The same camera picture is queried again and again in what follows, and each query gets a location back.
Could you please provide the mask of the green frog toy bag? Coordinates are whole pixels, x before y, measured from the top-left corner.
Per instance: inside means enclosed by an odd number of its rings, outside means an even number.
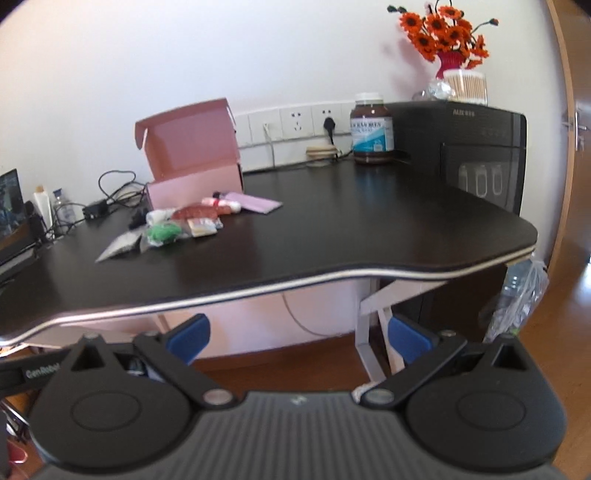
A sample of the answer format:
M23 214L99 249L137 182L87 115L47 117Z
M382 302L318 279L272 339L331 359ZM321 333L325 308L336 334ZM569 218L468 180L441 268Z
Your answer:
M160 248L180 240L187 239L189 234L181 223L165 221L148 226L141 235L139 250L141 253L149 249Z

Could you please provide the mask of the white desk leg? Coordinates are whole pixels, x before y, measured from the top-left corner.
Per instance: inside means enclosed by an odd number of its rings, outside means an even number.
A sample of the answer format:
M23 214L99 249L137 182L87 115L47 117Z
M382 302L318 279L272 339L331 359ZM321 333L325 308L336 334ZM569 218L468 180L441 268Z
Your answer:
M402 356L394 350L388 340L388 323L393 316L393 307L445 284L446 281L394 280L363 299L356 321L355 346L370 381L382 382L390 374L404 369ZM386 367L381 365L370 344L370 329L373 326L379 328L385 342Z

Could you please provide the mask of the grey clear sachet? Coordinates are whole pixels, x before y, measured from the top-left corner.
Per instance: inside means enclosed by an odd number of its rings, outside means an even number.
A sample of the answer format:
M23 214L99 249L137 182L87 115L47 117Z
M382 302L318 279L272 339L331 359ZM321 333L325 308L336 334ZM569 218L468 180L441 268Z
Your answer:
M116 237L95 260L96 263L131 252L143 234L142 229L127 231Z

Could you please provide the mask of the plastic bag with bottles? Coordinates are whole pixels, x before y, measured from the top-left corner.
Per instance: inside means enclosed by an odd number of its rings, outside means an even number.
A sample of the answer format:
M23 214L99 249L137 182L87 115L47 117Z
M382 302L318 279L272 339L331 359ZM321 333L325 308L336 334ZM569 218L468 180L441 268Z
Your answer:
M492 343L502 334L517 336L542 300L549 285L546 264L535 257L507 269L500 293L493 301L492 316L484 336Z

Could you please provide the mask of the cartoon sticker packet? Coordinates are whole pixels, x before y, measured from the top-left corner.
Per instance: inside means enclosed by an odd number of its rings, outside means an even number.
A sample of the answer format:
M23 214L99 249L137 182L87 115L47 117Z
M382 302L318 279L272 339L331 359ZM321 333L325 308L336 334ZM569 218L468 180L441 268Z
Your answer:
M187 226L193 238L212 236L221 230L223 224L219 219L193 218L187 220Z

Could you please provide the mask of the black laptop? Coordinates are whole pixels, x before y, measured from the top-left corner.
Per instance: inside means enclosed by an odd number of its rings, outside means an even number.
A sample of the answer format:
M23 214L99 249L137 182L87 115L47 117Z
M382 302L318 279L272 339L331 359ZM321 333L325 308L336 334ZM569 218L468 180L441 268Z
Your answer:
M1 282L5 282L33 260L37 242L16 169L1 175L0 194Z

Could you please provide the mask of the white cream tube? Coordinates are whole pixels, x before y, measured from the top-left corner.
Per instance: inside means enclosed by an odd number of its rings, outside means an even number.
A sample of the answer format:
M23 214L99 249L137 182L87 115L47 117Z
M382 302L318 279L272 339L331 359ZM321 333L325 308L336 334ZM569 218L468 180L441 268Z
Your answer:
M153 226L170 220L174 214L174 209L156 209L149 211L145 215L145 221L148 226Z

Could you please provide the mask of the red translucent hand-shaped comb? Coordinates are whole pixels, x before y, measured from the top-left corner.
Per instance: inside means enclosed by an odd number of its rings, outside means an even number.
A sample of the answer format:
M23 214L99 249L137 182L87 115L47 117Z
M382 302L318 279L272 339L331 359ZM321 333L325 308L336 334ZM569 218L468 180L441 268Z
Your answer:
M192 220L192 219L211 219L213 221L217 220L221 216L231 215L232 210L228 206L211 206L211 205L202 205L202 204L195 204L189 205L180 209L175 210L172 215L172 220Z

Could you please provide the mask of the red white tube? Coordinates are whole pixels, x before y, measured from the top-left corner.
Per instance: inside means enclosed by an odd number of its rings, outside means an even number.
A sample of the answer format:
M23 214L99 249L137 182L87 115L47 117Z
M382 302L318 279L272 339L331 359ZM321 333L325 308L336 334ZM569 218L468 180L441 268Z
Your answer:
M207 197L200 204L214 208L218 215L238 214L242 210L242 205L238 202L223 198Z

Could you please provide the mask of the black power adapter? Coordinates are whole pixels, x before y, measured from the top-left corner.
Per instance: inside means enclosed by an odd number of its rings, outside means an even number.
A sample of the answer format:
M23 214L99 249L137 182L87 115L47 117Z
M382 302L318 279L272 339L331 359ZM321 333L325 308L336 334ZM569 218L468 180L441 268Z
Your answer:
M99 200L84 206L82 214L86 221L98 220L109 214L109 205L106 200Z

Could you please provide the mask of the small clear bottle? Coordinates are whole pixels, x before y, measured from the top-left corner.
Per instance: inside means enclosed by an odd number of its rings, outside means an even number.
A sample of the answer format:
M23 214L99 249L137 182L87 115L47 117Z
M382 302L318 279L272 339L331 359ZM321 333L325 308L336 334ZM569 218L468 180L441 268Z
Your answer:
M58 225L62 228L72 226L76 221L74 205L66 197L61 188L54 190L53 195L53 206Z

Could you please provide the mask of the white tube wooden cap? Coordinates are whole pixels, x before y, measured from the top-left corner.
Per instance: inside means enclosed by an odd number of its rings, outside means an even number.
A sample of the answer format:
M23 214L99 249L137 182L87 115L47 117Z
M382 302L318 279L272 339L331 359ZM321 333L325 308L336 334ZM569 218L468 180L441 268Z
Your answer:
M53 219L53 211L52 211L50 197L47 194L47 192L45 191L44 187L42 185L38 185L35 188L35 191L33 193L33 198L34 198L34 202L37 207L37 210L38 210L40 216L42 217L42 220L45 225L45 236L49 241L52 241L54 238L54 234L53 234L54 219Z

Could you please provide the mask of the pink cardboard box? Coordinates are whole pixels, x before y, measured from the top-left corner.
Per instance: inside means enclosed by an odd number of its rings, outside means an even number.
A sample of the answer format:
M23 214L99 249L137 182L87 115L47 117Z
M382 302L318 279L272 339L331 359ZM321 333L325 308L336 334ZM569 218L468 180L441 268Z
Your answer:
M179 107L135 123L134 138L148 160L153 209L181 208L216 192L242 192L238 142L228 100Z

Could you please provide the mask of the black appliance cabinet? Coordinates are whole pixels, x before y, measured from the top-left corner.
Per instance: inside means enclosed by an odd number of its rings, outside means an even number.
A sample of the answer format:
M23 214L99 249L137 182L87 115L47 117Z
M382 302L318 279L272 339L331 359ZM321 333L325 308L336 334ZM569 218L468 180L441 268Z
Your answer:
M515 214L521 213L527 153L526 116L453 101L387 105L394 152L419 173Z

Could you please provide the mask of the brown fish oil bottle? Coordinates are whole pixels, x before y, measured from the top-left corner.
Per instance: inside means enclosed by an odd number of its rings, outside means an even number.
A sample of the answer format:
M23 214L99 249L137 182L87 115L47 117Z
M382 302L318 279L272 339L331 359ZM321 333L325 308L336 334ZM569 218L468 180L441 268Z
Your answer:
M349 114L353 159L362 164L387 162L394 155L392 115L379 93L356 95Z

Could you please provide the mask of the clear wrapped packet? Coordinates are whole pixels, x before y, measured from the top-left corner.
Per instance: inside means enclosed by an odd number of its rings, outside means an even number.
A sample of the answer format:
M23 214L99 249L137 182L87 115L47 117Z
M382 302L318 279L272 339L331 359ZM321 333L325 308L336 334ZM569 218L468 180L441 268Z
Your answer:
M413 101L455 101L455 89L443 79L433 79L427 87L412 96Z

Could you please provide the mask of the cotton swab box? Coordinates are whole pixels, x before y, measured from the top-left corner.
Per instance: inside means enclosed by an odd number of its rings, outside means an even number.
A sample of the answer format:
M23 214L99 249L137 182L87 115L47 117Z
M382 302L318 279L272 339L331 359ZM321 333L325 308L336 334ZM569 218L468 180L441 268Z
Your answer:
M488 104L488 86L484 74L475 70L450 69L444 73L444 81L452 88L455 101Z

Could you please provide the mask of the red ribbed vase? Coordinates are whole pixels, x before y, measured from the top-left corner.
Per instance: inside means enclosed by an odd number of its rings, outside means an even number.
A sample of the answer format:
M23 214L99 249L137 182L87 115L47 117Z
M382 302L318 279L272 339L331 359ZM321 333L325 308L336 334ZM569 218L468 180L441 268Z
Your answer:
M441 65L436 74L438 80L444 79L444 73L448 70L457 70L462 67L465 57L460 51L442 51L437 54Z

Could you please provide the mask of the orange flower bouquet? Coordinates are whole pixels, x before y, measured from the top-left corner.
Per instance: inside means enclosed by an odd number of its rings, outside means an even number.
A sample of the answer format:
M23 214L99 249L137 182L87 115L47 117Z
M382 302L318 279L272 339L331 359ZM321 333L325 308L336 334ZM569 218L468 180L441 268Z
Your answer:
M473 25L452 1L427 3L423 14L401 5L389 5L387 11L398 16L401 30L425 60L453 59L466 69L476 68L490 55L481 30L499 26L496 18Z

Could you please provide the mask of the black wall plug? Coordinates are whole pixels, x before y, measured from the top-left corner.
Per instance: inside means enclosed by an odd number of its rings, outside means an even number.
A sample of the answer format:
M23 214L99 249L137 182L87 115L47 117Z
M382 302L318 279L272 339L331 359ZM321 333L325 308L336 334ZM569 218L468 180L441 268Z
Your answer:
M327 133L329 137L329 142L332 145L334 145L335 120L332 119L332 116L325 117L324 124L322 124L322 128L325 129L325 133Z

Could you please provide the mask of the white wall socket strip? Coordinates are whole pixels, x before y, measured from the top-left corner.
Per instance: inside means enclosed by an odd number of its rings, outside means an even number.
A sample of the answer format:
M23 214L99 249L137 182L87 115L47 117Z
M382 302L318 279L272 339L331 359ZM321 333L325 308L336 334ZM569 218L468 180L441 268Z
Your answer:
M349 135L353 100L294 105L235 114L235 136L239 148L267 142L329 138L325 120L335 122L332 138Z

